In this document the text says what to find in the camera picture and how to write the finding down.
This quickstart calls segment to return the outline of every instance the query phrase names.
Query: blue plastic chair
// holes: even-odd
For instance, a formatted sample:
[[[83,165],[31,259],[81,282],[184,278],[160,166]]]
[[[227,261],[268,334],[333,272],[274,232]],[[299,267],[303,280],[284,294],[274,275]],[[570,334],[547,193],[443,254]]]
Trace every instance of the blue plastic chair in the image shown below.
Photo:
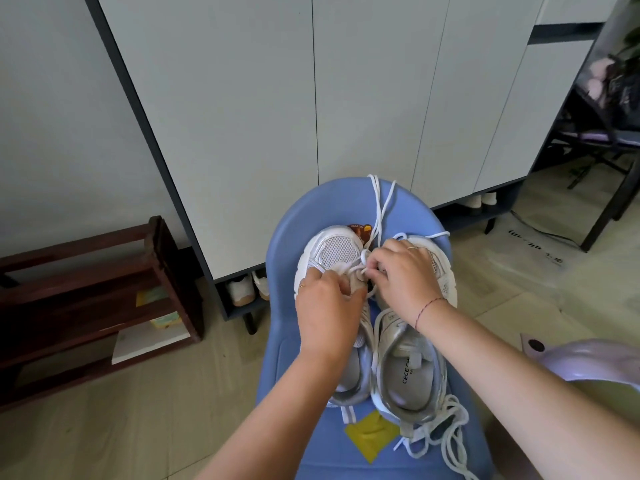
[[[381,199],[387,198],[391,184],[380,180]],[[383,226],[383,241],[396,233],[432,235],[443,231],[439,220],[415,195],[396,185]],[[309,191],[287,211],[273,233],[267,252],[267,274],[271,293],[271,329],[257,402],[274,386],[300,351],[300,333],[293,296],[293,281],[298,259],[305,245],[319,231],[331,225],[375,224],[376,201],[368,178],[341,178]],[[436,243],[451,259],[446,237]],[[371,316],[379,312],[374,300]],[[463,427],[469,470],[480,480],[489,480],[493,464],[482,427],[477,418],[466,382],[449,365],[449,390],[469,411],[469,423]],[[371,400],[355,407],[358,419],[374,410]],[[370,465],[344,432],[339,408],[328,408],[320,419],[300,464],[299,479],[460,479],[444,464],[439,446],[432,446],[418,460],[407,455],[403,446],[393,451],[392,442]]]

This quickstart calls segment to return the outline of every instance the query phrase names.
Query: white cabinet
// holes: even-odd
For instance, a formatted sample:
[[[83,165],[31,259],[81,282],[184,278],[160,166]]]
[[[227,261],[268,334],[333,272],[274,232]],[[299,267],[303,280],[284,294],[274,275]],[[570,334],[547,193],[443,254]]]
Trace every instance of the white cabinet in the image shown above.
[[[529,173],[592,43],[527,47],[475,192]]]
[[[543,0],[451,0],[411,190],[474,191]]]
[[[606,22],[617,0],[545,0],[537,25]]]
[[[411,186],[449,0],[313,0],[320,183]]]
[[[213,277],[263,262],[317,185],[311,0],[100,3]]]

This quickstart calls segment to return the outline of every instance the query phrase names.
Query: shoe label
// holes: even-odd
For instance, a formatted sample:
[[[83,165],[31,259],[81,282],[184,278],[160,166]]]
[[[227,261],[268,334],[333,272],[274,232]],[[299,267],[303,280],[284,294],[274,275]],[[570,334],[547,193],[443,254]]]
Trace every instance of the shoe label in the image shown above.
[[[351,224],[349,225],[349,227],[356,233],[363,244],[371,238],[371,231],[373,230],[373,228],[369,224]]]

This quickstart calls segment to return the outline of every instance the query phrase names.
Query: black metal chair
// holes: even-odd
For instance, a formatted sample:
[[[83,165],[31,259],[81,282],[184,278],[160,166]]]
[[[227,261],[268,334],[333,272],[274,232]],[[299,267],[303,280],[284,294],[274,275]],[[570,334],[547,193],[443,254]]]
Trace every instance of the black metal chair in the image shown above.
[[[556,120],[548,145],[569,147],[573,158],[590,156],[594,158],[594,164],[605,164],[624,175],[622,183],[580,245],[584,252],[588,252],[609,221],[622,218],[640,191],[640,132],[613,128],[604,110],[578,85],[569,94],[563,114],[566,117]],[[625,154],[635,156],[628,169],[618,165],[620,157]],[[591,167],[585,167],[569,188],[580,183]]]

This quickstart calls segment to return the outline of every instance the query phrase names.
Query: white wall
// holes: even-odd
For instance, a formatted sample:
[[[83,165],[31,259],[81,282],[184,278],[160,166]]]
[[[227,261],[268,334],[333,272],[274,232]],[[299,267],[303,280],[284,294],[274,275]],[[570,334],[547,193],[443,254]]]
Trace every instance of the white wall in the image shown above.
[[[0,256],[180,220],[84,0],[0,0]]]

